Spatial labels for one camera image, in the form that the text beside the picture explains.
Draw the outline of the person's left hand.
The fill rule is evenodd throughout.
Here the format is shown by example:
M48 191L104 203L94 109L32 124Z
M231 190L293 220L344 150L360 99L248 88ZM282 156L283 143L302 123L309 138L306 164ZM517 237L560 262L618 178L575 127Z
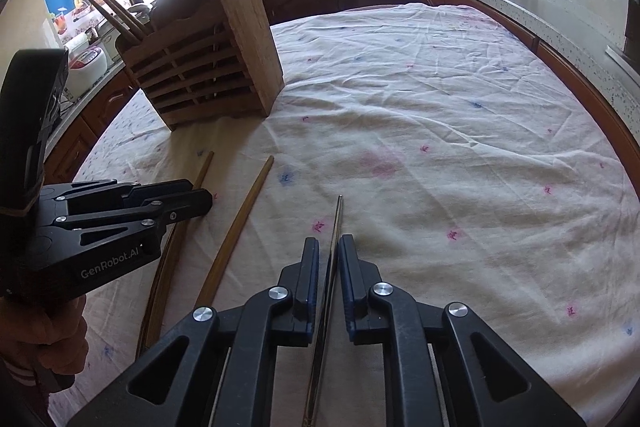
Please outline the person's left hand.
M82 316L87 297L65 303L52 315L17 308L1 299L1 358L22 369L37 364L58 375L77 375L86 365L89 345Z

